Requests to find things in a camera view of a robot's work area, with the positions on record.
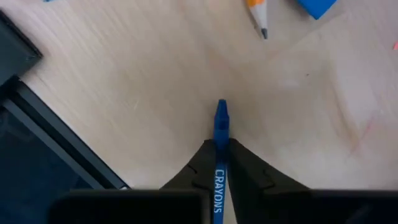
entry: light wood surface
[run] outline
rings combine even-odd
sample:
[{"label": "light wood surface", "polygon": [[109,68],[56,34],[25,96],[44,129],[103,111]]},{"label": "light wood surface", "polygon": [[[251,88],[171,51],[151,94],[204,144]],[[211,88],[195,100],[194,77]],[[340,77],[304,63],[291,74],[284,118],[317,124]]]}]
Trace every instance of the light wood surface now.
[{"label": "light wood surface", "polygon": [[396,0],[340,0],[320,21],[270,0],[268,41],[242,0],[0,7],[45,56],[24,81],[132,187],[172,178],[225,98],[232,137],[301,183],[398,188]]}]

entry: black device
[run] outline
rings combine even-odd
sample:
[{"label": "black device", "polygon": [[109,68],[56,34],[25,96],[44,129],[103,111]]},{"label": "black device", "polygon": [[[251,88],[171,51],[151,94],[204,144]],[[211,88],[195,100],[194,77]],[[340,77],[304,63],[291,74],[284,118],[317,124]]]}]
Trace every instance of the black device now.
[{"label": "black device", "polygon": [[[229,188],[239,224],[398,222],[397,192],[309,189],[237,140],[230,139],[228,148]],[[72,192],[53,205],[49,223],[211,223],[215,149],[212,140],[205,141],[160,190]]]}]

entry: black edge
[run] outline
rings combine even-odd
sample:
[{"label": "black edge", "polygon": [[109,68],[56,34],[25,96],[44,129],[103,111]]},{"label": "black edge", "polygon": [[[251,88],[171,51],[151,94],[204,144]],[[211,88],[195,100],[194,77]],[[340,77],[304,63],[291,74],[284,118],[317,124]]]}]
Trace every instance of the black edge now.
[{"label": "black edge", "polygon": [[42,128],[40,128],[28,115],[26,115],[11,100],[5,100],[3,107],[12,113],[22,124],[32,131],[44,144],[46,144],[53,152],[63,159],[78,175],[81,176],[94,189],[104,189],[104,187],[95,180],[79,163],[77,163],[68,153],[66,153],[60,145],[58,145]]},{"label": "black edge", "polygon": [[125,189],[127,184],[117,176],[35,93],[24,83],[11,99],[25,111],[65,152],[106,189]]}]

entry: black plastic part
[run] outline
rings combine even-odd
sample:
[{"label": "black plastic part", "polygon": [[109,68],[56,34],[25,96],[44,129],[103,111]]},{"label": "black plastic part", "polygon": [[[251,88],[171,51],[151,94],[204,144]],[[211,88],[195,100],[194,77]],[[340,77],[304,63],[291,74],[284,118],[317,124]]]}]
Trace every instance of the black plastic part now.
[{"label": "black plastic part", "polygon": [[48,224],[208,223],[206,195],[195,190],[84,190],[61,198]]},{"label": "black plastic part", "polygon": [[229,151],[228,182],[238,223],[265,223],[263,195],[308,190],[235,139],[229,140]]},{"label": "black plastic part", "polygon": [[216,145],[206,140],[186,166],[161,190],[200,190],[208,195],[210,219],[213,220],[214,170],[216,167]]},{"label": "black plastic part", "polygon": [[121,180],[50,108],[19,82],[3,107],[16,116],[94,189],[121,189]]},{"label": "black plastic part", "polygon": [[32,68],[42,54],[34,44],[0,11],[0,90],[11,85],[10,79]]}]

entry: black object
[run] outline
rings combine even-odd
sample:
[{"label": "black object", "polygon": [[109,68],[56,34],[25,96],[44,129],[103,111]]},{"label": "black object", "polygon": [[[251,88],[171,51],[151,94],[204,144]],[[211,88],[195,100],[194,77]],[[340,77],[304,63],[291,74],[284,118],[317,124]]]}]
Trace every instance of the black object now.
[{"label": "black object", "polygon": [[[228,181],[238,223],[352,224],[398,221],[395,216],[397,192],[312,190],[279,172],[237,140],[230,139],[228,147]],[[123,203],[123,207],[109,209],[107,220],[121,223],[197,223],[199,213],[187,211],[192,214],[187,221],[182,219],[185,216],[180,212],[181,208],[206,208],[203,203],[208,203],[210,209],[204,209],[200,214],[209,219],[200,220],[202,223],[212,222],[212,200],[208,199],[213,195],[214,156],[214,143],[211,140],[205,141],[191,161],[160,190],[124,190],[117,196],[114,191],[106,190],[71,194],[52,207],[49,223],[74,223],[82,219],[84,223],[107,223],[103,222],[103,215],[95,218],[96,214],[106,212],[106,208],[113,207],[118,200]],[[165,205],[164,197],[173,197],[175,201],[170,200]],[[180,203],[184,199],[195,197],[197,200]],[[89,209],[82,213],[79,204],[83,202],[90,206],[86,206]],[[73,219],[63,222],[66,214]]]},{"label": "black object", "polygon": [[19,77],[42,54],[0,11],[0,103],[94,189],[127,185]]},{"label": "black object", "polygon": [[12,80],[17,80],[41,58],[34,44],[0,11],[0,90],[4,93]]},{"label": "black object", "polygon": [[206,195],[194,190],[83,190],[60,199],[48,223],[192,223],[210,220]]}]

